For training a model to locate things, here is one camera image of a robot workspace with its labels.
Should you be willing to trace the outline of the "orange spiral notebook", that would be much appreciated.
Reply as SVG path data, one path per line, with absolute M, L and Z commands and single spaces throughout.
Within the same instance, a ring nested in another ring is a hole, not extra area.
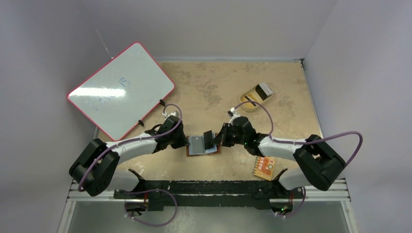
M 257 157 L 253 169 L 253 175 L 268 181 L 274 177 L 275 158 L 274 157 Z

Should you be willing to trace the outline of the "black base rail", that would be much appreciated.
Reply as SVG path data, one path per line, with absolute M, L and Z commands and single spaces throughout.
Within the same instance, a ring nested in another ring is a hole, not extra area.
M 114 190 L 116 199 L 142 199 L 148 211 L 164 207 L 253 207 L 258 210 L 290 211 L 297 188 L 285 190 L 274 181 L 174 181 L 140 177 L 135 190 Z

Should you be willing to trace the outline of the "brown leather card holder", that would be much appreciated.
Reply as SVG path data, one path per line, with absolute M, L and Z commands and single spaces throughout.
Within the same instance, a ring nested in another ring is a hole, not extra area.
M 203 155 L 217 155 L 221 153 L 221 149 L 217 145 L 206 149 L 205 138 L 203 135 L 187 136 L 189 145 L 186 146 L 186 156 L 203 156 Z

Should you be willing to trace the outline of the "beige oval tray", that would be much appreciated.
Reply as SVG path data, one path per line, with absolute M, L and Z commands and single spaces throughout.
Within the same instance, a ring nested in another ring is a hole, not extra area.
M 256 87 L 256 85 L 253 86 L 252 88 L 248 89 L 247 91 L 245 91 L 244 93 L 242 93 L 242 94 L 240 95 L 240 103 L 245 102 L 245 103 L 242 104 L 240 107 L 241 107 L 243 110 L 247 111 L 247 112 L 253 112 L 253 111 L 255 111 L 257 108 L 260 107 L 260 106 L 259 106 L 258 104 L 256 104 L 256 103 L 251 103 L 251 102 L 246 103 L 247 101 L 254 101 L 254 102 L 257 102 L 257 103 L 263 105 L 264 103 L 266 103 L 266 102 L 268 101 L 269 98 L 271 98 L 271 97 L 273 96 L 273 95 L 272 95 L 271 97 L 269 97 L 269 98 L 266 99 L 266 100 L 262 100 L 262 99 L 259 97 L 259 95 L 256 93 L 255 87 Z

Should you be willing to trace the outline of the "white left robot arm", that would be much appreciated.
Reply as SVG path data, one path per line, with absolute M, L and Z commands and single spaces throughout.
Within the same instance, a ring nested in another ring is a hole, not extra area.
M 181 118 L 166 117 L 144 133 L 125 140 L 103 142 L 96 138 L 89 142 L 69 169 L 80 192 L 94 197 L 106 190 L 124 190 L 134 199 L 143 196 L 145 185 L 134 171 L 121 172 L 117 166 L 138 156 L 154 154 L 171 146 L 178 149 L 188 145 Z

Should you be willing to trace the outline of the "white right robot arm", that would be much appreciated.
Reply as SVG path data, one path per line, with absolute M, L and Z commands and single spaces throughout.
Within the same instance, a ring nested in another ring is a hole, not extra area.
M 238 144 L 254 156 L 297 162 L 297 168 L 286 169 L 275 178 L 273 192 L 280 198 L 292 189 L 307 185 L 327 191 L 346 167 L 343 158 L 318 135 L 312 134 L 289 144 L 284 139 L 272 139 L 268 134 L 256 132 L 245 116 L 224 123 L 212 142 L 224 147 Z

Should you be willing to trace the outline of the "pink framed whiteboard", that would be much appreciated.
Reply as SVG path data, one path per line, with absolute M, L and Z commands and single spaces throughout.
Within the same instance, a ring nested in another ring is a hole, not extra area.
M 67 99 L 111 140 L 123 139 L 175 89 L 135 42 L 68 93 Z

